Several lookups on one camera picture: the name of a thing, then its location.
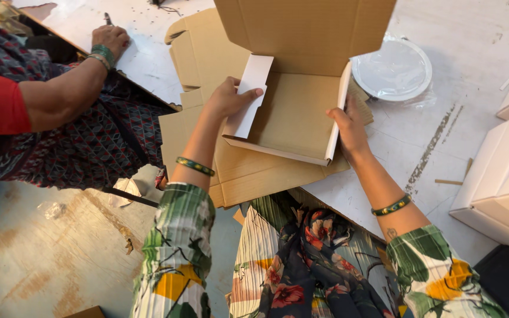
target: hand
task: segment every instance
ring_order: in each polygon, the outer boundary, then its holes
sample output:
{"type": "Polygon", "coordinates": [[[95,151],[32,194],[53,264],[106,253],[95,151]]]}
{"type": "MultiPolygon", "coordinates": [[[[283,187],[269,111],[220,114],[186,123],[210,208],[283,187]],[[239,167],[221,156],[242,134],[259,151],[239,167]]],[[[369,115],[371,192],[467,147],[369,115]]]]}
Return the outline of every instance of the hand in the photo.
{"type": "Polygon", "coordinates": [[[355,158],[362,157],[371,152],[366,141],[366,132],[364,130],[363,120],[358,113],[355,98],[347,94],[346,111],[340,108],[328,109],[326,111],[330,118],[335,119],[339,126],[341,135],[341,146],[343,155],[353,163],[355,158]]]}
{"type": "Polygon", "coordinates": [[[240,79],[227,77],[214,92],[208,102],[205,103],[204,112],[215,116],[217,119],[224,119],[235,114],[243,106],[262,95],[262,89],[255,88],[238,95],[235,86],[241,83],[240,79]]]}
{"type": "Polygon", "coordinates": [[[127,49],[131,38],[125,29],[118,26],[102,25],[92,32],[92,46],[103,44],[111,50],[117,61],[127,49]]]}

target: floral print sleeve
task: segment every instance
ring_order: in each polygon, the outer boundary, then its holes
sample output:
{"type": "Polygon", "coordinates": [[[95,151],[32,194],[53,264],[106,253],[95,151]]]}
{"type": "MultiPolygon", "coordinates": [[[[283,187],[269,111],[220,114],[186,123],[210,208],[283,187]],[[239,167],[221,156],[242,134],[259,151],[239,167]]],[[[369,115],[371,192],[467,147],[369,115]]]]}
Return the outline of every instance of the floral print sleeve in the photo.
{"type": "Polygon", "coordinates": [[[478,274],[434,225],[396,237],[386,252],[414,317],[508,317],[482,294],[478,274]]]}
{"type": "Polygon", "coordinates": [[[210,317],[205,278],[215,208],[201,188],[169,183],[143,244],[132,317],[210,317]]]}

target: wooden stick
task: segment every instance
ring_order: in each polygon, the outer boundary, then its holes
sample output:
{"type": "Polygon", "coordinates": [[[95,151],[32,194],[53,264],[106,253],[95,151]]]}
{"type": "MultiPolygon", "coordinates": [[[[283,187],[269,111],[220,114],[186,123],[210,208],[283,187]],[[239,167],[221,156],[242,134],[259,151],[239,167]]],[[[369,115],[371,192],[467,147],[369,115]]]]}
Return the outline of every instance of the wooden stick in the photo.
{"type": "Polygon", "coordinates": [[[457,186],[463,185],[463,182],[461,182],[461,181],[450,181],[450,180],[440,180],[440,179],[435,179],[435,183],[456,184],[457,186]]]}
{"type": "Polygon", "coordinates": [[[467,176],[468,170],[470,170],[470,166],[472,166],[472,158],[468,159],[467,170],[465,171],[465,177],[467,176]]]}

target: tattoo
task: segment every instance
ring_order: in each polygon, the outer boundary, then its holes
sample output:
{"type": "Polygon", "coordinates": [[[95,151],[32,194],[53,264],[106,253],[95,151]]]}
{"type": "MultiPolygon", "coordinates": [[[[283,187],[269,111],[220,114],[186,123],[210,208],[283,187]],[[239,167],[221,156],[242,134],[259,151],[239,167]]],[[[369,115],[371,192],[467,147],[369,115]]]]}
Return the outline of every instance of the tattoo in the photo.
{"type": "Polygon", "coordinates": [[[391,239],[395,239],[396,236],[398,236],[398,232],[396,232],[395,228],[386,228],[386,234],[388,234],[388,237],[391,239]]]}

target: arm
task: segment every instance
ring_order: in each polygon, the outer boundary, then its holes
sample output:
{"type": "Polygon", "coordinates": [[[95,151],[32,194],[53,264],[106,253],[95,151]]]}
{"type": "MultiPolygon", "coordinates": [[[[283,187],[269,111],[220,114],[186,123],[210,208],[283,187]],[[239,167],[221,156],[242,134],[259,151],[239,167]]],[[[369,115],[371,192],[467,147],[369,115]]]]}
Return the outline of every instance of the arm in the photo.
{"type": "MultiPolygon", "coordinates": [[[[237,95],[238,84],[239,80],[228,77],[216,89],[182,157],[211,167],[223,119],[262,95],[261,89],[237,95]]],[[[209,176],[178,165],[170,180],[158,205],[155,225],[143,244],[143,273],[137,278],[131,315],[209,317],[205,278],[211,268],[209,235],[215,219],[208,195],[209,176]]]]}
{"type": "MultiPolygon", "coordinates": [[[[127,41],[127,32],[118,26],[104,25],[93,31],[92,45],[105,45],[115,60],[125,50],[127,41]]],[[[99,97],[107,74],[100,61],[88,58],[78,67],[47,82],[20,82],[19,89],[32,131],[60,127],[90,108],[99,97]]]]}
{"type": "MultiPolygon", "coordinates": [[[[404,191],[372,155],[354,99],[347,96],[347,113],[335,108],[328,111],[328,116],[339,125],[343,154],[357,173],[372,208],[382,209],[401,199],[404,191]]],[[[409,203],[394,213],[377,217],[377,220],[386,242],[431,224],[414,203],[409,203]]]]}
{"type": "MultiPolygon", "coordinates": [[[[372,155],[356,105],[347,113],[328,111],[339,125],[343,154],[357,173],[374,209],[397,202],[404,191],[372,155]]],[[[404,302],[414,317],[505,318],[503,309],[482,294],[478,274],[461,260],[441,231],[413,203],[385,216],[378,224],[389,242],[386,252],[398,274],[404,302]]]]}

